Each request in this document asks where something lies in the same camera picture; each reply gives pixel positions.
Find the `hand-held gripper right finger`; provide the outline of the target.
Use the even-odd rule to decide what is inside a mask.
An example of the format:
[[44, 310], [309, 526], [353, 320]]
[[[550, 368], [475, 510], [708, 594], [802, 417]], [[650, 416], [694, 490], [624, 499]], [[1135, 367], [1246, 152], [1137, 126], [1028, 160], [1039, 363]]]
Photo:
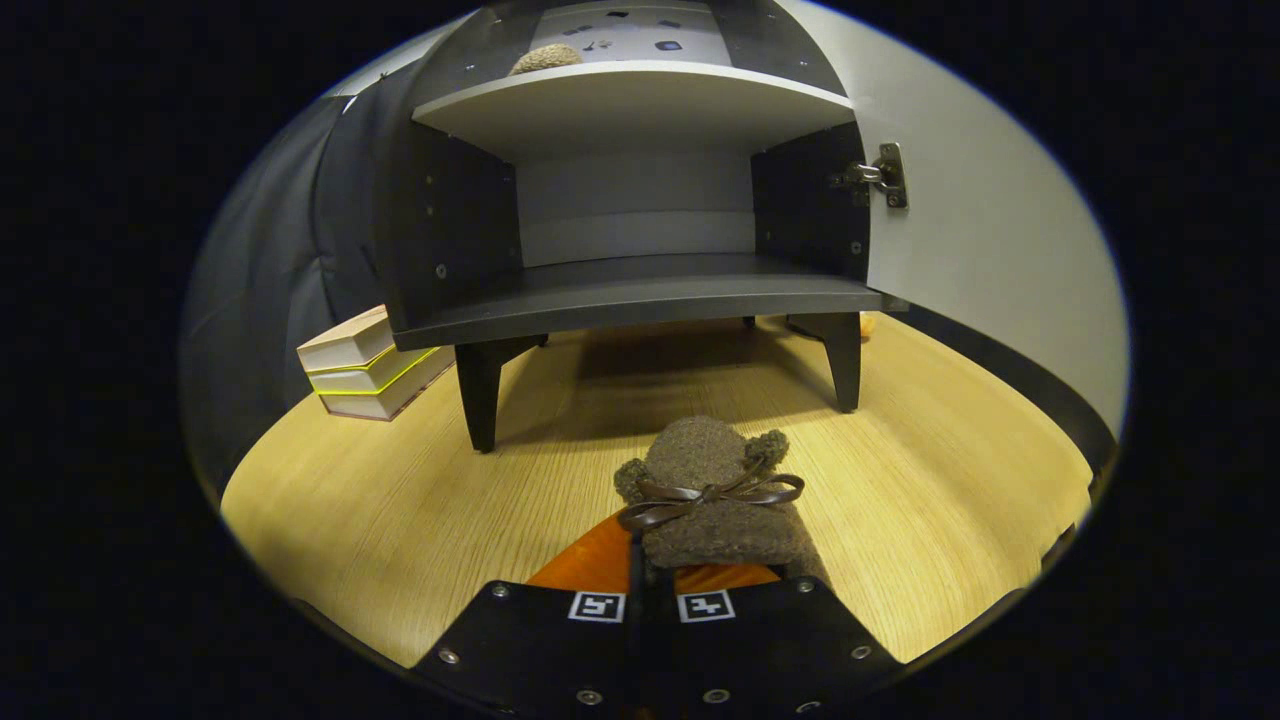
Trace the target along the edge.
[[904, 669], [814, 577], [640, 594], [643, 716], [847, 716]]

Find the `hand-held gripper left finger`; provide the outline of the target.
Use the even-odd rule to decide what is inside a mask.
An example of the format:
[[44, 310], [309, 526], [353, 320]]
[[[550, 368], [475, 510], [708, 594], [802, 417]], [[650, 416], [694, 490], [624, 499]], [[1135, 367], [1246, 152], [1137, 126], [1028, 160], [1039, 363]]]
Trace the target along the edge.
[[630, 716], [632, 537], [608, 516], [526, 582], [490, 580], [412, 676], [494, 716]]

